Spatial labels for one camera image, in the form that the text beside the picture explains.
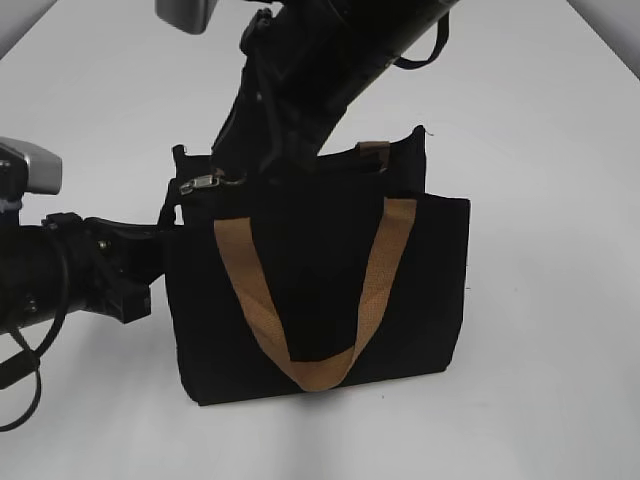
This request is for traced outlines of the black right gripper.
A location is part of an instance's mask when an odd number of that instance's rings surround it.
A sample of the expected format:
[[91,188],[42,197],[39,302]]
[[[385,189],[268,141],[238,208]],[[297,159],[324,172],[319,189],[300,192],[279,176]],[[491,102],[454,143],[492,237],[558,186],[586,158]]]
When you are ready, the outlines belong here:
[[289,117],[294,111],[274,92],[263,62],[248,59],[211,147],[211,168],[227,175],[269,175],[289,163],[312,170],[320,145]]

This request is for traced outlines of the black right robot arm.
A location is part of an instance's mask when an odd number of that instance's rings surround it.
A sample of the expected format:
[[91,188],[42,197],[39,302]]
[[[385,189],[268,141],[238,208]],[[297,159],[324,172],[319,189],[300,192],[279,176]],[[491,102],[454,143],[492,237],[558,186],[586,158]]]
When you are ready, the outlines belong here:
[[241,86],[210,164],[233,177],[330,171],[319,152],[349,105],[389,67],[432,63],[452,1],[285,1],[244,30]]

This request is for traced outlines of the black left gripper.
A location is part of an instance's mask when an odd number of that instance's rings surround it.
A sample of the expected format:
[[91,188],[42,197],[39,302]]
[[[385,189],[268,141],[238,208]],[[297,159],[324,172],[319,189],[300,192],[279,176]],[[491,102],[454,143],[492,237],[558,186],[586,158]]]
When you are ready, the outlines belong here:
[[150,282],[165,272],[164,235],[155,225],[119,224],[75,213],[42,221],[69,267],[70,303],[128,324],[151,314]]

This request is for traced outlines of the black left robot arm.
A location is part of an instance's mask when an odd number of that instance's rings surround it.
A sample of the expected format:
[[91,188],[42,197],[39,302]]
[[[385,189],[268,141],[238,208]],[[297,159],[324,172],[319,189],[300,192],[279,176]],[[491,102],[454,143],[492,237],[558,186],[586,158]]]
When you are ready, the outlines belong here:
[[131,323],[151,314],[151,284],[164,274],[165,233],[75,213],[40,226],[1,229],[1,305],[20,301],[27,327],[54,317],[68,287],[69,313],[87,311]]

